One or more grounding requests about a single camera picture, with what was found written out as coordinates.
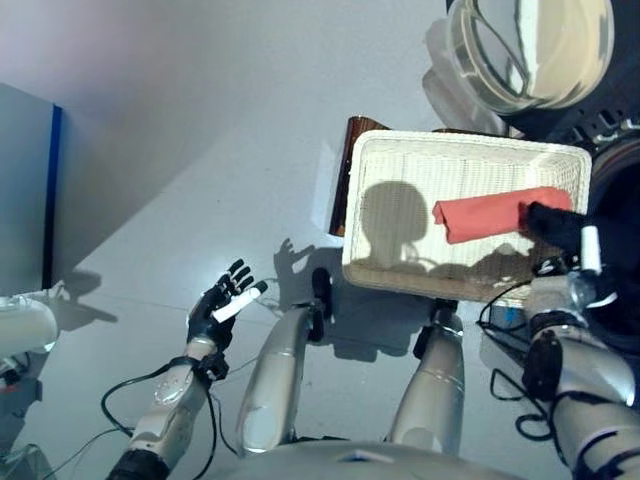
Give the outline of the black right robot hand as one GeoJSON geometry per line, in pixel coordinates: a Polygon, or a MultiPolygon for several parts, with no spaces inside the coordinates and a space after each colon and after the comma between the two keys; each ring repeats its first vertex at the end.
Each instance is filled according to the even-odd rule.
{"type": "Polygon", "coordinates": [[[532,202],[520,205],[519,222],[524,232],[560,251],[533,267],[535,277],[564,275],[581,269],[582,232],[589,226],[585,215],[532,202]]]}

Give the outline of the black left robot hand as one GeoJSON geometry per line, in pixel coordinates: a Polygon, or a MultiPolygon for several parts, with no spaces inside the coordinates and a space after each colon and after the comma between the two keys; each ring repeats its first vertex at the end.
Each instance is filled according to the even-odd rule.
{"type": "Polygon", "coordinates": [[[205,290],[189,313],[187,344],[211,344],[216,352],[226,350],[233,338],[237,316],[267,290],[265,281],[255,281],[243,259],[233,262],[205,290]]]}

